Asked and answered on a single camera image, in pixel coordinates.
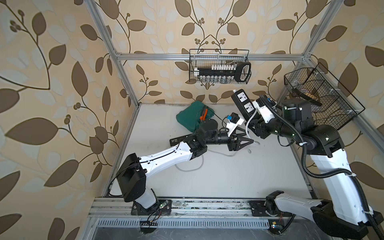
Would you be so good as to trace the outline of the black white power strip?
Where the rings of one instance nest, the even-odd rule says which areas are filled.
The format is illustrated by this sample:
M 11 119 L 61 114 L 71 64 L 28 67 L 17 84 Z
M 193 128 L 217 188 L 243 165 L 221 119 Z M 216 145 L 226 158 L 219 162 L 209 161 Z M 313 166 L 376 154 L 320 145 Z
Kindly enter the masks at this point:
M 237 106 L 238 110 L 241 112 L 243 118 L 247 122 L 251 116 L 257 111 L 250 100 L 250 98 L 247 96 L 246 92 L 244 90 L 238 90 L 235 91 L 231 96 L 233 102 Z

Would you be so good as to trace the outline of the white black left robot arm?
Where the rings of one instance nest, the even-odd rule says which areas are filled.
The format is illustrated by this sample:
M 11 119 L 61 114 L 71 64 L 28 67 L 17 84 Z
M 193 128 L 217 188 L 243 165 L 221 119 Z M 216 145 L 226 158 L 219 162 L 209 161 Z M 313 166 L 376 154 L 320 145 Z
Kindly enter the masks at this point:
M 197 130 L 187 135 L 175 146 L 162 152 L 138 157 L 128 155 L 121 164 L 116 180 L 125 202 L 136 202 L 144 209 L 159 206 L 152 190 L 147 189 L 147 179 L 176 164 L 200 157 L 208 150 L 208 145 L 226 144 L 229 151 L 239 151 L 254 143 L 246 138 L 246 133 L 237 134 L 237 124 L 228 123 L 229 128 L 218 129 L 216 120 L 201 122 Z

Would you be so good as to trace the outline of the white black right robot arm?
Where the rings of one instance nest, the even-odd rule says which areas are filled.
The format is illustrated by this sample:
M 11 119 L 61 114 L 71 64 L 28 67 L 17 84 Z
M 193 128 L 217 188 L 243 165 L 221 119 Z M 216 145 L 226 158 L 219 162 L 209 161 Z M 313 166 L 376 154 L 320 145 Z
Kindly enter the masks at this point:
M 281 112 L 266 96 L 252 102 L 249 123 L 258 137 L 285 137 L 302 149 L 301 167 L 309 177 L 324 180 L 329 200 L 308 200 L 275 191 L 266 198 L 273 213 L 291 213 L 314 222 L 331 237 L 361 240 L 372 228 L 379 239 L 384 218 L 368 204 L 351 170 L 339 132 L 330 125 L 316 125 L 311 103 L 303 99 L 283 101 Z

